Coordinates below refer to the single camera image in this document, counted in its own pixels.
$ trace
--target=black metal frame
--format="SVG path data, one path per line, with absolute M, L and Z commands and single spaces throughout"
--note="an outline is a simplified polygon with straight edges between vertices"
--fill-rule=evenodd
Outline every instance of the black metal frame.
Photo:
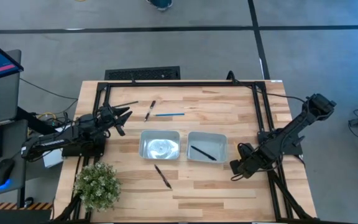
M 104 95 L 104 102 L 108 102 L 111 95 L 111 88 L 112 87 L 153 87 L 153 86 L 248 86 L 252 90 L 252 96 L 254 97 L 254 104 L 255 104 L 255 111 L 257 115 L 257 122 L 259 125 L 259 132 L 264 133 L 264 122 L 263 122 L 263 116 L 262 111 L 260 108 L 260 102 L 258 98 L 258 92 L 262 94 L 262 98 L 265 105 L 265 111 L 267 115 L 267 123 L 269 126 L 270 131 L 274 131 L 274 125 L 273 125 L 273 118 L 272 118 L 272 112 L 270 110 L 269 105 L 269 99 L 267 97 L 267 91 L 266 91 L 266 85 L 264 81 L 253 81 L 253 82 L 237 82 L 237 80 L 234 78 L 234 75 L 229 72 L 229 75 L 226 78 L 227 80 L 232 80 L 231 82 L 192 82 L 192 81 L 186 81 L 186 82 L 176 82 L 176 81 L 170 81 L 170 82 L 125 82 L 125 83 L 108 83 L 108 82 L 99 82 L 97 89 L 96 89 L 96 95 L 94 99 L 94 105 L 93 105 L 93 114 L 96 114 L 96 111 L 98 109 L 98 106 L 100 104 L 101 100 L 101 94 L 103 91 L 105 91 Z M 89 158 L 86 158 L 84 160 L 83 166 L 86 166 L 89 163 Z M 272 196 L 272 203 L 273 203 L 273 209 L 275 214 L 276 221 L 279 221 L 282 219 L 281 213 L 280 213 L 280 205 L 278 204 L 278 197 L 277 197 L 277 191 L 275 188 L 275 182 L 274 182 L 274 173 L 268 172 L 268 182 L 270 187 L 270 193 Z M 281 183 L 285 188 L 287 188 L 287 183 L 285 181 L 284 171 L 282 165 L 278 167 L 278 178 L 280 179 Z M 285 209 L 287 213 L 287 218 L 293 218 L 292 209 L 290 204 L 288 203 L 288 200 L 284 197 L 285 202 Z M 74 218 L 78 219 L 80 208 L 78 206 L 77 210 L 75 210 L 75 216 Z M 90 220 L 91 213 L 86 213 L 85 218 Z

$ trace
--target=blue pen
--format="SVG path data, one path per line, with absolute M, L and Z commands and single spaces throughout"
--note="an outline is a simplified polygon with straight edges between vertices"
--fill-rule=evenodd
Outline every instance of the blue pen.
M 175 113 L 175 114 L 156 114 L 154 116 L 179 116 L 179 115 L 185 115 L 184 113 Z

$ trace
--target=computer mouse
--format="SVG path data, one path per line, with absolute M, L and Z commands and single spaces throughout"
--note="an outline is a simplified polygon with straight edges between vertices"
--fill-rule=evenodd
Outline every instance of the computer mouse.
M 0 162 L 0 186 L 4 185 L 9 179 L 14 165 L 15 160 L 13 159 L 3 159 Z

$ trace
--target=person's foot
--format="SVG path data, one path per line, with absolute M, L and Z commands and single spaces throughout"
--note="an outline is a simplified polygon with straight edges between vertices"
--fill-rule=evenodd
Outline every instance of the person's foot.
M 167 9 L 169 9 L 169 8 L 171 8 L 172 7 L 172 4 L 173 4 L 173 1 L 171 2 L 171 4 L 169 4 L 167 7 L 157 7 L 157 6 L 155 6 L 156 8 L 157 8 L 157 10 L 158 11 L 165 11 L 165 10 L 167 10 Z

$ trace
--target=black pen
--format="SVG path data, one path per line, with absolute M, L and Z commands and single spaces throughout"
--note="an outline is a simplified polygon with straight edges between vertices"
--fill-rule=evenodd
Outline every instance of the black pen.
M 194 150 L 196 150 L 196 151 L 198 151 L 199 153 L 201 153 L 202 155 L 204 155 L 204 156 L 210 158 L 210 159 L 213 160 L 213 161 L 216 161 L 215 157 L 209 155 L 208 153 L 202 151 L 201 149 L 198 149 L 198 148 L 196 148 L 196 147 L 194 147 L 194 146 L 191 146 L 191 147 L 192 147 Z
M 168 181 L 166 180 L 166 178 L 164 177 L 164 175 L 161 173 L 160 169 L 157 167 L 157 165 L 154 164 L 155 169 L 157 170 L 157 172 L 160 174 L 160 176 L 162 177 L 162 180 L 164 181 L 165 185 L 169 188 L 172 189 L 171 185 L 168 183 Z
M 155 104 L 155 100 L 153 100 L 153 103 L 150 105 L 149 112 L 147 112 L 147 115 L 146 115 L 146 117 L 144 118 L 144 122 L 146 122 L 146 121 L 147 121 L 147 118 L 149 118 L 150 112 L 152 111 L 152 109 L 153 109 L 153 107 L 154 107 L 154 104 Z

